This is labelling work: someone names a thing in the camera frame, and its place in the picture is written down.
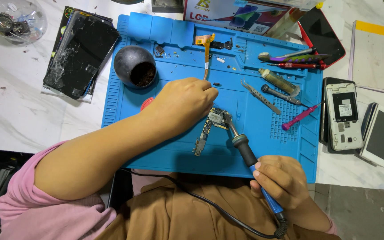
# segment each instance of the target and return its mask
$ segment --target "brown clothing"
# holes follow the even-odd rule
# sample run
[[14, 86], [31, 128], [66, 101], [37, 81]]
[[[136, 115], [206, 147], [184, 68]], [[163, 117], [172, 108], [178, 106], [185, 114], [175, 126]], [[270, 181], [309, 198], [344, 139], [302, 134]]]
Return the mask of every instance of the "brown clothing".
[[[275, 216], [264, 200], [251, 195], [249, 180], [176, 173], [172, 176], [189, 191], [213, 201], [255, 230], [274, 234]], [[96, 240], [264, 239], [227, 220], [214, 207], [183, 192], [168, 179], [145, 186], [141, 192], [121, 207], [116, 219]], [[341, 240], [293, 225], [284, 239]]]

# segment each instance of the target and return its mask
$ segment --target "person's hand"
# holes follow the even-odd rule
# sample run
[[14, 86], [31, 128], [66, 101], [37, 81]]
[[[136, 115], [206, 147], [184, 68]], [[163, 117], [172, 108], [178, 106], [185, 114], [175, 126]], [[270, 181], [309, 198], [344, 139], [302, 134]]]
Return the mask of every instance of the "person's hand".
[[167, 138], [172, 138], [208, 115], [217, 96], [217, 89], [209, 81], [179, 79], [167, 83], [141, 114], [147, 115], [149, 124], [155, 124]]
[[306, 175], [300, 163], [291, 157], [267, 155], [255, 164], [250, 182], [251, 194], [263, 198], [260, 186], [284, 209], [297, 208], [309, 198]]

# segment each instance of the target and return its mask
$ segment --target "red phone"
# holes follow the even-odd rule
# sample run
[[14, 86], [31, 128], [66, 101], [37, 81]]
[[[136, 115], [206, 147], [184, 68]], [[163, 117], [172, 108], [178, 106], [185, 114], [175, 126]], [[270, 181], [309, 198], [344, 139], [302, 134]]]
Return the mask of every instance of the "red phone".
[[302, 37], [309, 47], [316, 47], [319, 54], [331, 54], [332, 56], [322, 60], [328, 68], [345, 56], [346, 51], [331, 28], [321, 9], [316, 7], [309, 10], [299, 20]]

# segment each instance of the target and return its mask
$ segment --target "blue silicone repair mat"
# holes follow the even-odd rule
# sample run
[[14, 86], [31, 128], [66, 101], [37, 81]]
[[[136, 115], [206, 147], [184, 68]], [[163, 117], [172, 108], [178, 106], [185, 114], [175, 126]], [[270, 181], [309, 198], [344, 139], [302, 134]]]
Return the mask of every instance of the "blue silicone repair mat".
[[[257, 58], [261, 52], [279, 56], [306, 49], [307, 46], [135, 12], [130, 16], [119, 16], [118, 31], [120, 38], [115, 44], [113, 57], [126, 45], [138, 45], [153, 53], [157, 52], [155, 46], [158, 44], [165, 50], [167, 58], [165, 54], [163, 58], [155, 58], [157, 80], [144, 90], [124, 86], [115, 74], [112, 59], [102, 127], [139, 113], [142, 103], [149, 97], [155, 97], [169, 81], [186, 77], [202, 79], [204, 47], [193, 45], [193, 39], [195, 36], [215, 33], [214, 41], [224, 43], [231, 38], [233, 40], [231, 50], [210, 48], [212, 58], [207, 80], [221, 84], [216, 86], [219, 96], [215, 103], [232, 114], [238, 132], [248, 136], [250, 147], [257, 157], [291, 156], [302, 164], [308, 182], [315, 182], [320, 109], [317, 108], [290, 130], [284, 131], [281, 124], [292, 120], [305, 108], [263, 94], [281, 110], [281, 114], [277, 115], [240, 84], [240, 79], [245, 77], [245, 81], [259, 91], [263, 84], [277, 89], [259, 75], [259, 68], [269, 68], [300, 86], [301, 92], [297, 98], [303, 104], [318, 104], [321, 100], [322, 71], [281, 69], [260, 63]], [[217, 61], [217, 57], [224, 59], [225, 63]], [[131, 159], [123, 167], [252, 178], [238, 150], [230, 141], [232, 134], [225, 129], [212, 127], [201, 156], [194, 155], [192, 149], [201, 134], [204, 121], [201, 120], [180, 136]]]

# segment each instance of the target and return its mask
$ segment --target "black coiled cable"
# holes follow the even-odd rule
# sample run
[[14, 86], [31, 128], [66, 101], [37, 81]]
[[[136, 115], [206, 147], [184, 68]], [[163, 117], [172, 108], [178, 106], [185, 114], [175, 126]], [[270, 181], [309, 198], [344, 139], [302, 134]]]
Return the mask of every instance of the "black coiled cable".
[[234, 216], [230, 215], [227, 211], [223, 210], [221, 207], [219, 207], [219, 205], [211, 202], [210, 200], [204, 198], [204, 197], [201, 197], [200, 195], [197, 195], [197, 194], [194, 194], [192, 192], [189, 192], [180, 182], [178, 182], [176, 179], [168, 176], [168, 175], [159, 175], [159, 174], [140, 174], [140, 173], [136, 173], [136, 172], [132, 172], [128, 169], [125, 169], [125, 168], [120, 168], [121, 170], [125, 171], [125, 172], [129, 172], [131, 174], [134, 174], [134, 175], [138, 175], [138, 176], [149, 176], [149, 177], [162, 177], [162, 178], [167, 178], [168, 180], [170, 180], [171, 182], [173, 182], [174, 184], [176, 184], [176, 186], [178, 188], [180, 188], [182, 191], [184, 191], [185, 193], [191, 195], [191, 196], [194, 196], [210, 205], [212, 205], [215, 209], [217, 209], [217, 211], [220, 212], [220, 214], [222, 214], [223, 216], [227, 217], [228, 219], [234, 221], [236, 224], [238, 224], [239, 226], [247, 229], [248, 231], [254, 233], [255, 235], [259, 236], [259, 237], [264, 237], [264, 238], [268, 238], [268, 239], [273, 239], [273, 238], [277, 238], [277, 239], [281, 239], [286, 233], [287, 233], [287, 228], [288, 228], [288, 222], [287, 222], [287, 219], [285, 218], [284, 214], [282, 212], [280, 213], [277, 213], [275, 214], [275, 217], [277, 218], [277, 220], [280, 222], [280, 226], [278, 227], [278, 229], [274, 232], [273, 235], [267, 235], [267, 234], [264, 234], [264, 233], [261, 233], [257, 230], [255, 230], [254, 228], [248, 226], [247, 224], [239, 221], [238, 219], [236, 219]]

